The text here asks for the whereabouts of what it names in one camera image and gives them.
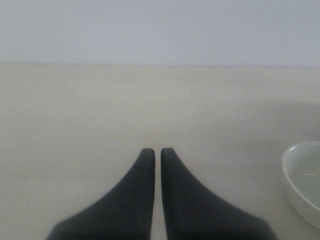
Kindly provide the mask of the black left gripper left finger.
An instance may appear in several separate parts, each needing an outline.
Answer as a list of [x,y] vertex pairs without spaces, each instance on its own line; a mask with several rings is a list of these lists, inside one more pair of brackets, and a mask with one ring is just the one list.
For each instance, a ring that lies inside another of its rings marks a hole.
[[59,222],[49,240],[149,240],[155,199],[155,152],[143,148],[125,176],[93,205]]

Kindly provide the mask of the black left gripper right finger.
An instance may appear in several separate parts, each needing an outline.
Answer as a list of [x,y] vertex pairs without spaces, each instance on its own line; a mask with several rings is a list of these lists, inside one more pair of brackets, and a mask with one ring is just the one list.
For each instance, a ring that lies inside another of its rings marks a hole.
[[173,148],[163,148],[161,193],[169,240],[275,240],[263,219],[230,204],[205,187]]

